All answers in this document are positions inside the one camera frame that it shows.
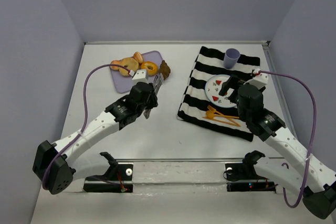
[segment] gray wall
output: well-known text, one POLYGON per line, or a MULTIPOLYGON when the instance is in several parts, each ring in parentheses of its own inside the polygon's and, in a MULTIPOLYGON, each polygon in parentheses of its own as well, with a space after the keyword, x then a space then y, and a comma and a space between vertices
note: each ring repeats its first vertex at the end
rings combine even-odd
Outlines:
MULTIPOLYGON (((270 47, 276 70, 299 77, 311 88, 318 110, 313 153, 334 170, 335 18, 335 0, 295 0, 270 47)), ((292 81, 282 80, 282 88, 298 137, 308 146, 312 123, 310 98, 292 81)))
POLYGON ((62 0, 84 41, 271 40, 294 0, 62 0))
POLYGON ((36 147, 60 137, 83 44, 61 0, 0 6, 0 222, 30 223, 36 147))

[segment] white plate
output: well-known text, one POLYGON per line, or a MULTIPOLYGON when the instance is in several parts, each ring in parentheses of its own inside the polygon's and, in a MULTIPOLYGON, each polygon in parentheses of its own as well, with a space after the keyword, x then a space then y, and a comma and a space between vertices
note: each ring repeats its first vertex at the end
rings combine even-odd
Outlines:
POLYGON ((217 76, 211 77, 205 85, 205 94, 208 97, 209 101, 221 108, 233 108, 236 104, 228 100, 229 96, 234 91, 229 89, 225 96, 221 97, 218 93, 222 88, 223 82, 226 82, 230 76, 226 74, 220 74, 217 76))

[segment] pastry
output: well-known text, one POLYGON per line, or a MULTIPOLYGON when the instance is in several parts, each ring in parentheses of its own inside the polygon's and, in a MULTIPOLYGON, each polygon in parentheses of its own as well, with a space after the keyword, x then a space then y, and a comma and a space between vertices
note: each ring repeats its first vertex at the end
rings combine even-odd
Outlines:
POLYGON ((139 52, 134 53, 133 59, 136 60, 139 64, 143 63, 143 57, 142 57, 141 53, 139 53, 139 52))
POLYGON ((170 74, 170 67, 168 67, 164 60, 161 62, 159 73, 162 74, 164 80, 167 79, 170 74))
POLYGON ((141 69, 146 69, 149 76, 154 76, 158 72, 158 67, 151 61, 145 61, 141 64, 141 69))
MULTIPOLYGON (((113 61, 111 61, 111 64, 118 64, 118 65, 120 65, 120 62, 121 62, 121 60, 113 60, 113 61)), ((112 70, 119 70, 119 67, 116 67, 116 66, 110 66, 110 68, 112 70)))
MULTIPOLYGON (((139 63, 133 58, 122 59, 120 61, 120 65, 128 68, 129 70, 133 70, 134 72, 136 72, 139 69, 139 63)), ((128 72, 123 68, 119 68, 119 72, 121 73, 122 76, 129 76, 128 72)))

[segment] purple cup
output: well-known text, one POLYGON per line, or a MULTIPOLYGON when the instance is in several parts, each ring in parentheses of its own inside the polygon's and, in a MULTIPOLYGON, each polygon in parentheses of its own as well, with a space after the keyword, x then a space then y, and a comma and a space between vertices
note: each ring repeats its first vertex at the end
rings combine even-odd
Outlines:
POLYGON ((231 69, 237 63, 240 57, 240 52, 237 49, 229 48, 225 52, 224 56, 224 68, 231 69))

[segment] striped towel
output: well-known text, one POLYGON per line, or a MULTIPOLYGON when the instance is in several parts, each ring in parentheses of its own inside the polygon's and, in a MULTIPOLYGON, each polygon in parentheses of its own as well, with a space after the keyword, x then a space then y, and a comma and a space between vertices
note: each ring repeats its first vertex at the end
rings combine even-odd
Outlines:
POLYGON ((238 116, 236 107, 228 109, 220 108, 209 101, 204 91, 208 79, 218 74, 235 74, 239 77, 250 79, 252 70, 260 66, 260 59, 258 57, 240 55, 238 63, 235 64, 233 69, 226 70, 223 68, 223 59, 223 52, 217 49, 201 48, 190 74, 188 86, 183 94, 179 112, 177 113, 177 119, 227 135, 241 137, 251 142, 253 140, 253 134, 241 120, 235 119, 235 121, 241 125, 241 127, 236 127, 203 118, 206 116, 205 112, 208 110, 208 105, 211 105, 224 115, 238 116))

